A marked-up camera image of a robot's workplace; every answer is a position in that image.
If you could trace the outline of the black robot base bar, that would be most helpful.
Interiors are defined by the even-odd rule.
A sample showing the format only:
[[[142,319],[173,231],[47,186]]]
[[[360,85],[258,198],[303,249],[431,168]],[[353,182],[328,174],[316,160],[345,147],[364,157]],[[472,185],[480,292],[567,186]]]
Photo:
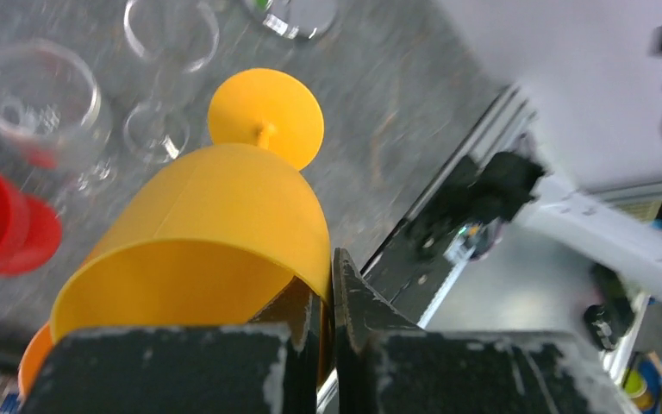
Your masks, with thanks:
[[[491,246],[545,174],[510,151],[484,164],[463,156],[445,166],[362,267],[363,278],[424,328],[462,270]]]

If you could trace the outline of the yellow plastic wine glass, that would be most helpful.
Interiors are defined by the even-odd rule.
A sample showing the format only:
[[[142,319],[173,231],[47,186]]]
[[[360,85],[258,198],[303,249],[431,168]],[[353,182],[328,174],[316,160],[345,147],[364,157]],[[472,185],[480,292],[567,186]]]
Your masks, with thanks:
[[[208,147],[163,167],[61,288],[55,341],[102,326],[248,322],[292,280],[331,301],[330,236],[302,175],[324,136],[307,86],[238,72],[209,104]]]

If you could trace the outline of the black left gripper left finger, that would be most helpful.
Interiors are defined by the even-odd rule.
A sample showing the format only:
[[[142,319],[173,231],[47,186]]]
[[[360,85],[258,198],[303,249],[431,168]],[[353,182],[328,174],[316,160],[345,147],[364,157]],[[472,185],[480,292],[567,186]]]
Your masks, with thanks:
[[[24,413],[312,413],[321,300],[293,279],[248,323],[100,327],[61,339]]]

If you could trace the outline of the orange plastic wine glass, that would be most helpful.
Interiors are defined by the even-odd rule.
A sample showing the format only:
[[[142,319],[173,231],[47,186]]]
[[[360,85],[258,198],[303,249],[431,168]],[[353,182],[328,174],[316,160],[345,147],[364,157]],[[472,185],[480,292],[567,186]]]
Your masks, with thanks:
[[[21,402],[27,398],[44,360],[52,349],[53,339],[49,325],[45,323],[32,337],[18,367],[17,385]]]

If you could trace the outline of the red plastic wine glass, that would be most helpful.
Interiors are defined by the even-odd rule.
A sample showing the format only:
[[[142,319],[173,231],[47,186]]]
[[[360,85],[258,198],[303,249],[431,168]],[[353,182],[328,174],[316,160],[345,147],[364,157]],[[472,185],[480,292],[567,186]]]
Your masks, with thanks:
[[[40,198],[20,192],[0,174],[0,276],[34,271],[62,241],[58,214]]]

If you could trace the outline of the clear wine glass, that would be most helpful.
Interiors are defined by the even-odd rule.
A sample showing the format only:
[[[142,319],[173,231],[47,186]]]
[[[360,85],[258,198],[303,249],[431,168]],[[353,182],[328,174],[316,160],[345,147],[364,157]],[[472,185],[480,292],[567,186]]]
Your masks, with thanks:
[[[123,124],[125,144],[147,164],[172,162],[190,140],[184,108],[219,46],[215,12],[207,1],[129,1],[122,28],[141,92]]]
[[[109,187],[114,127],[108,99],[87,63],[45,39],[0,47],[0,139],[29,164],[66,177],[89,196]]]

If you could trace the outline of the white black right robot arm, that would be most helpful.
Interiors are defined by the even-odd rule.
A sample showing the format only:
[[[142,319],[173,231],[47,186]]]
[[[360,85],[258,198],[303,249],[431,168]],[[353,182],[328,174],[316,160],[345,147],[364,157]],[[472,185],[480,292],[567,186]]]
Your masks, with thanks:
[[[662,304],[662,229],[577,190],[556,175],[537,180],[517,225],[619,273]]]

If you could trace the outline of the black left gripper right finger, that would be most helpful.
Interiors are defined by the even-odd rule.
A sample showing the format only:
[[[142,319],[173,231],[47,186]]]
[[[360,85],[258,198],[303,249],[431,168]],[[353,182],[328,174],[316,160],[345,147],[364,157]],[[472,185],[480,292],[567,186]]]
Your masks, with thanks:
[[[574,336],[553,331],[426,331],[332,260],[342,413],[633,413]]]

